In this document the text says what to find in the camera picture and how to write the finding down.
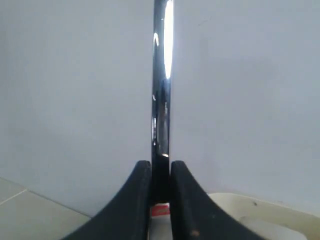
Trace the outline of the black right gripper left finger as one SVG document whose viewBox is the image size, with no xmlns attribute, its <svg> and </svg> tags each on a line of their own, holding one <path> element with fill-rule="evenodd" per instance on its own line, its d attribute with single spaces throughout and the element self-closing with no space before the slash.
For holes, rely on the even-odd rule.
<svg viewBox="0 0 320 240">
<path fill-rule="evenodd" d="M 151 163 L 136 163 L 114 198 L 65 240 L 146 240 L 150 222 Z"/>
</svg>

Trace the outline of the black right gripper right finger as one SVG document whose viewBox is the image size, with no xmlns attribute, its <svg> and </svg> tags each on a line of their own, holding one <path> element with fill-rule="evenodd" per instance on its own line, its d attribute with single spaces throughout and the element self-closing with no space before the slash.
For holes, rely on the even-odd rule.
<svg viewBox="0 0 320 240">
<path fill-rule="evenodd" d="M 170 220 L 174 240 L 259 240 L 214 203 L 185 162 L 171 163 Z"/>
</svg>

